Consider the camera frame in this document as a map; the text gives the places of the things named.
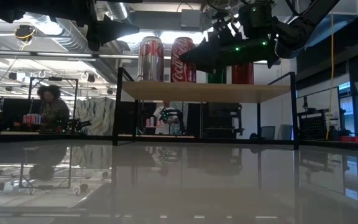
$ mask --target glossy table surface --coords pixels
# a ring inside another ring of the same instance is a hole
[[[0,144],[0,223],[358,223],[357,151],[111,143]]]

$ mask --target person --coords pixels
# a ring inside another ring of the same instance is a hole
[[[56,85],[41,86],[37,94],[42,100],[40,114],[45,124],[52,124],[58,119],[67,121],[70,117],[70,110],[66,103],[60,99],[60,87]]]
[[[161,118],[161,114],[160,112],[165,108],[166,110],[173,110],[174,108],[172,108],[170,106],[170,102],[169,101],[163,101],[162,102],[163,106],[158,107],[157,109],[155,109],[153,116],[156,117],[157,121],[160,121]],[[177,124],[179,123],[179,119],[176,115],[171,116],[166,122],[160,121],[160,126],[159,128],[155,128],[155,133],[156,134],[169,134],[169,129],[170,129],[170,125],[171,124]]]

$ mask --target wooden shelf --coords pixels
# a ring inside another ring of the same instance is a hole
[[[204,83],[123,82],[122,89],[137,100],[261,103],[290,91],[289,86]]]

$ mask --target red soda can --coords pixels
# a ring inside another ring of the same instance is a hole
[[[182,62],[179,56],[195,48],[189,37],[178,37],[172,44],[171,82],[196,82],[196,67],[194,64]]]
[[[233,84],[254,84],[254,63],[235,65],[231,67],[231,80]]]
[[[138,80],[164,81],[164,45],[158,37],[145,37],[140,43]]]

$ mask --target curly hair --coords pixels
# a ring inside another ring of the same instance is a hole
[[[55,100],[60,99],[60,87],[56,85],[50,85],[50,86],[41,86],[38,89],[37,94],[40,96],[41,100],[44,100],[44,93],[47,91],[53,95]]]

